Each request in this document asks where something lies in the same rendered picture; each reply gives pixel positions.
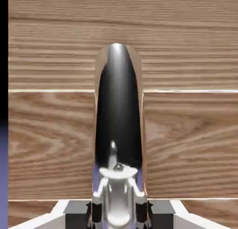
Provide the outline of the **light wood cabinet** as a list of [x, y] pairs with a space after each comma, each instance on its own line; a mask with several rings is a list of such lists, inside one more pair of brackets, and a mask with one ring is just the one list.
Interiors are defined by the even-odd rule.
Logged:
[[[39, 20], [145, 26], [238, 27], [238, 0], [9, 0], [8, 3], [9, 23], [11, 20]], [[9, 92], [11, 90], [93, 92], [94, 87], [93, 89], [9, 87]], [[238, 89], [146, 89], [145, 87], [144, 90], [145, 92], [238, 92]]]

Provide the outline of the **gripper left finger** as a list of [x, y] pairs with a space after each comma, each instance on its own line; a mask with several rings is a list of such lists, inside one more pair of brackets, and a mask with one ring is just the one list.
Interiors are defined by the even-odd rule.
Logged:
[[87, 229], [90, 200], [58, 200], [50, 213], [35, 217], [9, 229]]

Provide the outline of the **light wood cabinet door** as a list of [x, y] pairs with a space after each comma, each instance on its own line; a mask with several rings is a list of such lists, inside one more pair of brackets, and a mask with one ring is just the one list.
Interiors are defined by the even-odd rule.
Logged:
[[[94, 94], [11, 90], [8, 196], [89, 198]], [[144, 93], [151, 198], [238, 197], [238, 92]]]
[[238, 27], [11, 20], [9, 87], [93, 89], [100, 49], [141, 55], [146, 89], [238, 89]]
[[[14, 226], [51, 212], [56, 200], [9, 200], [8, 226]], [[211, 221], [238, 229], [238, 199], [185, 199], [188, 212]]]

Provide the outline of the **curved shiny metal handle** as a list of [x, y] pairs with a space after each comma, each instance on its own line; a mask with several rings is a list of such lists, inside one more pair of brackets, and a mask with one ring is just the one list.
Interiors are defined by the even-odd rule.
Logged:
[[139, 74], [140, 57], [126, 44], [97, 57], [90, 229], [149, 229]]

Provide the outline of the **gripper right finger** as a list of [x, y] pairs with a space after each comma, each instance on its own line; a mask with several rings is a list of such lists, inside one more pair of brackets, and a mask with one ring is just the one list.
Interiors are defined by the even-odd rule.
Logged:
[[231, 229], [189, 213], [180, 200], [150, 199], [148, 214], [151, 229]]

